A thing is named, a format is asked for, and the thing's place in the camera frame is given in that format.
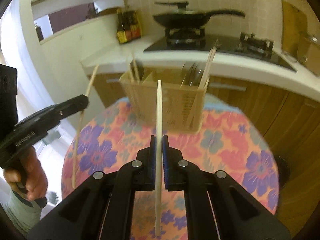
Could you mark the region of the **person's left hand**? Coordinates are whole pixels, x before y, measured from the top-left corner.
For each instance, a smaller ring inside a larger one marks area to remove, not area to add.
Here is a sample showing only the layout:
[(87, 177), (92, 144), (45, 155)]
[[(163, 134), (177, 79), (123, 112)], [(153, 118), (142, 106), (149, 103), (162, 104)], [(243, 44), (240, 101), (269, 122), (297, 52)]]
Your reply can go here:
[(4, 169), (3, 176), (6, 182), (13, 191), (30, 202), (45, 197), (48, 189), (48, 180), (33, 146), (21, 155), (20, 162), (26, 174), (24, 188), (27, 192), (23, 193), (19, 189), (17, 183), (21, 181), (22, 177), (20, 172), (15, 169)]

